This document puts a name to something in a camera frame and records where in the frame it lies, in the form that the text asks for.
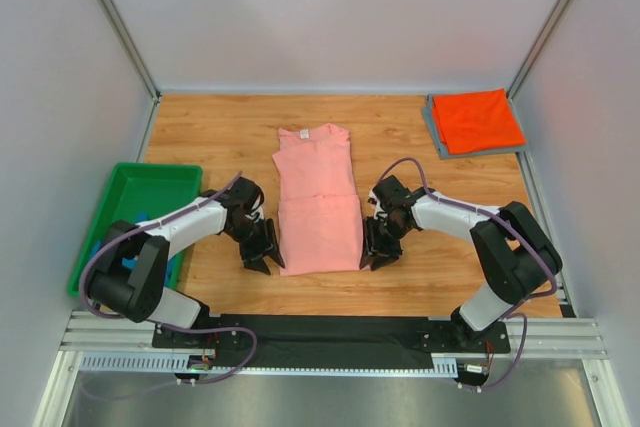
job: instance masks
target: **orange cloth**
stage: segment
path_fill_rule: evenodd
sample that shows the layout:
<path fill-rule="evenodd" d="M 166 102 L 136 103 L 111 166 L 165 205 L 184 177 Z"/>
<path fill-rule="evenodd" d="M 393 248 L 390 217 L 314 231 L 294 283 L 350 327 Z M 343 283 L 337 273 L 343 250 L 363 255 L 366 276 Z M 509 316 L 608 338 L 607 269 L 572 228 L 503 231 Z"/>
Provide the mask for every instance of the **orange cloth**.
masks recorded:
<path fill-rule="evenodd" d="M 433 97 L 433 120 L 451 155 L 527 143 L 504 89 Z"/>

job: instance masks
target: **pink t-shirt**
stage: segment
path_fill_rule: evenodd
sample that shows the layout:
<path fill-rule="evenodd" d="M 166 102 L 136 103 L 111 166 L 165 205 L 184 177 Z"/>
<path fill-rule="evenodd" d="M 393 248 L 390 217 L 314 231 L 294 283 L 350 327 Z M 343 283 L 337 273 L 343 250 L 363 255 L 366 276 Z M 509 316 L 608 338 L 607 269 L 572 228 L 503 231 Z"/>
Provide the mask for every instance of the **pink t-shirt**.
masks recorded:
<path fill-rule="evenodd" d="M 333 124 L 279 129 L 281 275 L 359 270 L 362 214 L 349 131 Z"/>

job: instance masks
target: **green bin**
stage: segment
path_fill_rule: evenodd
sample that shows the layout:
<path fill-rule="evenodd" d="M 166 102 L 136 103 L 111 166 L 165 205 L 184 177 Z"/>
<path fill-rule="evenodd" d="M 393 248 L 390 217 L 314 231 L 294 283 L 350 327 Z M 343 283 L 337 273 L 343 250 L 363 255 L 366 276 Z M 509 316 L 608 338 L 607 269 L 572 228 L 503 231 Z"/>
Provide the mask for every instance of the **green bin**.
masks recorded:
<path fill-rule="evenodd" d="M 67 289 L 69 295 L 78 296 L 78 283 L 91 249 L 104 238 L 113 222 L 126 220 L 133 223 L 141 212 L 146 213 L 149 219 L 168 214 L 196 198 L 201 180 L 202 169 L 197 165 L 117 164 L 71 275 Z M 178 284 L 183 259 L 184 252 L 176 255 L 168 285 L 171 289 Z"/>

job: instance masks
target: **gray wall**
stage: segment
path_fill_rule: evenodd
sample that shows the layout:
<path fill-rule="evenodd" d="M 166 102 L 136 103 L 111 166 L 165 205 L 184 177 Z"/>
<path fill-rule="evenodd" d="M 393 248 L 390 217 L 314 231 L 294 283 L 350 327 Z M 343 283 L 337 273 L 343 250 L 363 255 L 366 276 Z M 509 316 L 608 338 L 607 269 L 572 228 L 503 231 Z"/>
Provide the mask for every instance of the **gray wall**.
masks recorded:
<path fill-rule="evenodd" d="M 506 87 L 556 0 L 115 0 L 164 91 Z"/>
<path fill-rule="evenodd" d="M 640 425 L 640 2 L 575 0 L 516 100 L 570 295 Z"/>
<path fill-rule="evenodd" d="M 95 0 L 0 0 L 0 12 L 0 423 L 26 426 L 83 235 L 151 104 Z"/>

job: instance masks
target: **wooden surface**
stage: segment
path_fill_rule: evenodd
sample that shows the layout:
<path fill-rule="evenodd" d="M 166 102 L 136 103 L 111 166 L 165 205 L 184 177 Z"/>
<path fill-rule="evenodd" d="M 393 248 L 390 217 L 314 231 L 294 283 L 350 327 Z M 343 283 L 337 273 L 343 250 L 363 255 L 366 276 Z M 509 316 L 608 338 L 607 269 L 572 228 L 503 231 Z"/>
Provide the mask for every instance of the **wooden surface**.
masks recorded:
<path fill-rule="evenodd" d="M 430 185 L 442 193 L 486 205 L 528 202 L 514 155 L 439 160 L 421 118 L 422 96 L 216 96 L 167 95 L 160 105 L 146 161 L 197 164 L 203 189 L 220 188 L 242 170 L 265 192 L 265 214 L 277 222 L 279 176 L 271 154 L 278 127 L 312 128 L 333 122 L 351 131 L 353 170 L 363 212 L 367 194 L 395 160 L 415 156 Z M 419 186 L 415 167 L 394 172 Z M 376 272 L 280 277 L 242 268 L 229 237 L 199 241 L 185 257 L 179 290 L 212 312 L 335 315 L 449 315 L 484 281 L 471 244 L 440 232 L 413 231 L 400 261 Z M 553 297 L 524 311 L 559 317 Z"/>

